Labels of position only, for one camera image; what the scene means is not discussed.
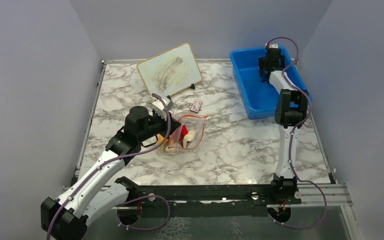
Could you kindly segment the red chili pepper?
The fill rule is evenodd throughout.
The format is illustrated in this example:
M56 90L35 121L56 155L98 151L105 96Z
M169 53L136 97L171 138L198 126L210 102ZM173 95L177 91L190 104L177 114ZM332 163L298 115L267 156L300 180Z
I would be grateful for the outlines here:
M183 125L180 130L180 136L179 136L179 141L183 142L184 137L189 133L187 127Z

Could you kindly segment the clear zip bag orange zipper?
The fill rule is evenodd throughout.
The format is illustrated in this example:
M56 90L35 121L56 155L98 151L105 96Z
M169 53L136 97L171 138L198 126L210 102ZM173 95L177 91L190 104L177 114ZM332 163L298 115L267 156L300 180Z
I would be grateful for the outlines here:
M208 115L183 111L172 114L172 117L180 123L180 127L159 148L167 155L192 151L203 139Z

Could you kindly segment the white mushroom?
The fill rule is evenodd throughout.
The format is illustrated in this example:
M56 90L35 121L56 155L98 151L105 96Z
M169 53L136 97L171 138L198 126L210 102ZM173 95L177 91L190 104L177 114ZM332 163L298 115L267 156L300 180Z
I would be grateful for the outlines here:
M184 137L182 146L184 149L193 149L197 146L197 132L195 130L190 130L188 134Z

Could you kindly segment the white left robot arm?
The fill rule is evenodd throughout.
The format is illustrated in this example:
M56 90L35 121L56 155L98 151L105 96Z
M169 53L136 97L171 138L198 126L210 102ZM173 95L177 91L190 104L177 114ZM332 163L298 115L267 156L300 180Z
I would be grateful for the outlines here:
M80 240L89 226L116 205L132 205L142 199L139 186L127 177L103 186L136 156L155 151L161 143L143 151L143 142L157 136L166 140L181 124L173 119L166 103L155 102L152 111L132 107L124 125L110 138L95 164L57 198L47 197L40 205L41 228L46 239Z

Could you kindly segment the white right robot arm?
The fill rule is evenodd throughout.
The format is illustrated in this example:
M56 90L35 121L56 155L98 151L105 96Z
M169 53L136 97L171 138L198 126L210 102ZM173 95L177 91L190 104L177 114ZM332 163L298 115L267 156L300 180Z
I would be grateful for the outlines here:
M268 190L269 199L280 204L297 191L295 172L298 133L307 117L308 98L288 77L285 56L277 44L265 47L266 55L258 59L260 76L278 92L274 119L278 124L280 144L277 167Z

